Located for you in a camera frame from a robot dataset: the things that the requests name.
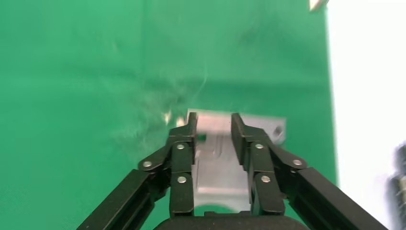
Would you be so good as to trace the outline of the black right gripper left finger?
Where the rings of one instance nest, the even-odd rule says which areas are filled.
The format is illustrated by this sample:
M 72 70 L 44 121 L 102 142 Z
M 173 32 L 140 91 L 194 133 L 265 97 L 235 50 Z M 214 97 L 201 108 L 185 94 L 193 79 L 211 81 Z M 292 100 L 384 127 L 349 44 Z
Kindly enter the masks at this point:
M 170 189 L 170 217 L 157 230 L 176 230 L 178 219 L 194 215 L 192 165 L 197 137 L 197 113 L 187 124 L 169 131 L 166 144 L 144 158 L 78 226 L 79 230 L 139 230 Z

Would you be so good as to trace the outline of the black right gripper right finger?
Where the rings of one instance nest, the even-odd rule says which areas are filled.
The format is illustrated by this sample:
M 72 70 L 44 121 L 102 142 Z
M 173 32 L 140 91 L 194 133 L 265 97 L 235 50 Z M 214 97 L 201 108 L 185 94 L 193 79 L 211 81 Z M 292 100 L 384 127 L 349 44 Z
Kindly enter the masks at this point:
M 310 230 L 382 230 L 376 220 L 317 169 L 274 144 L 267 133 L 231 115 L 231 137 L 248 173 L 251 213 L 282 216 L 284 201 Z

